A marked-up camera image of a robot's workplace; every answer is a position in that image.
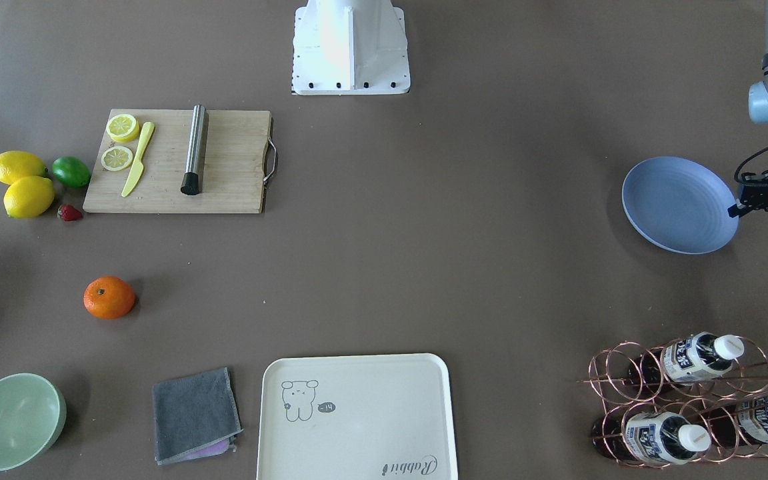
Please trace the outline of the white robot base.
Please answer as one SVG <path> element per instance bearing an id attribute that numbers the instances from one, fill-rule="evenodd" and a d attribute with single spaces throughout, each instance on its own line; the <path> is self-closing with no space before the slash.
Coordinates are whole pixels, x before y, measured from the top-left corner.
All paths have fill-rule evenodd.
<path id="1" fill-rule="evenodd" d="M 293 32 L 294 95 L 411 90 L 405 12 L 390 1 L 308 1 Z"/>

